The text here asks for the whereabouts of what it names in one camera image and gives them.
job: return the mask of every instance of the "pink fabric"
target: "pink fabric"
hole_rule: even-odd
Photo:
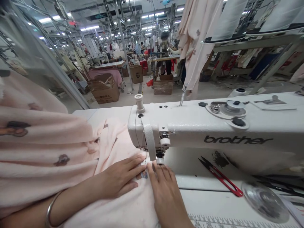
[[[110,73],[113,75],[114,81],[118,87],[123,82],[121,78],[121,74],[117,68],[110,68],[110,69],[89,69],[89,77],[90,79],[94,79],[97,75]]]
[[[93,129],[20,74],[0,78],[0,218],[138,153],[127,124],[108,119]],[[89,205],[64,227],[154,228],[153,192],[142,176],[138,188]]]
[[[223,8],[222,0],[187,0],[177,39],[182,48],[181,59],[186,58],[187,91],[197,92],[202,67],[208,60],[213,44],[200,44],[212,36]]]

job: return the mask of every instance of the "hand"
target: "hand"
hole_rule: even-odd
[[[148,163],[154,194],[154,208],[162,228],[194,228],[190,221],[174,173],[168,166],[153,161],[157,177]]]
[[[143,155],[134,155],[89,178],[92,201],[117,198],[138,187],[138,183],[130,180],[146,169],[146,165],[137,167],[144,159]]]

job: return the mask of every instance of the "floor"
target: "floor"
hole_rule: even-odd
[[[92,109],[95,108],[110,108],[135,105],[134,96],[138,93],[143,94],[144,103],[162,103],[162,102],[174,102],[180,101],[182,95],[182,86],[174,86],[172,95],[154,95],[154,90],[147,86],[147,81],[150,78],[144,76],[143,83],[134,84],[134,93],[131,92],[131,84],[129,78],[124,78],[126,88],[124,92],[120,93],[119,101],[98,104],[91,92],[84,95],[86,100]],[[212,99],[212,98],[224,98],[227,97],[233,89],[244,88],[247,92],[250,92],[252,88],[258,82],[252,82],[240,77],[232,77],[226,79],[219,79],[217,82],[200,82],[198,88],[198,94],[196,98],[192,100]],[[274,93],[274,92],[292,92],[297,91],[304,86],[304,81],[293,84],[282,76],[273,76],[264,87],[258,92],[262,93]],[[80,106],[72,100],[68,95],[60,99],[60,101],[67,107],[69,113],[73,113],[75,110],[81,109]]]

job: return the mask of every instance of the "bracelet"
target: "bracelet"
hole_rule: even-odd
[[[61,225],[59,225],[59,226],[57,226],[57,227],[52,226],[51,223],[50,223],[50,216],[51,216],[51,210],[52,210],[52,207],[53,207],[53,204],[54,204],[55,200],[58,198],[58,196],[59,196],[64,190],[58,192],[58,193],[54,196],[54,198],[53,198],[52,202],[50,203],[50,205],[48,206],[47,214],[46,214],[46,216],[45,216],[45,227],[46,227],[46,228],[58,228],[58,227],[61,226]]]

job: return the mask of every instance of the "measuring tape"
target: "measuring tape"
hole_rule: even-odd
[[[255,222],[241,219],[205,216],[200,214],[188,214],[188,216],[196,228],[299,228],[295,225]],[[161,228],[161,225],[158,223],[156,228]]]

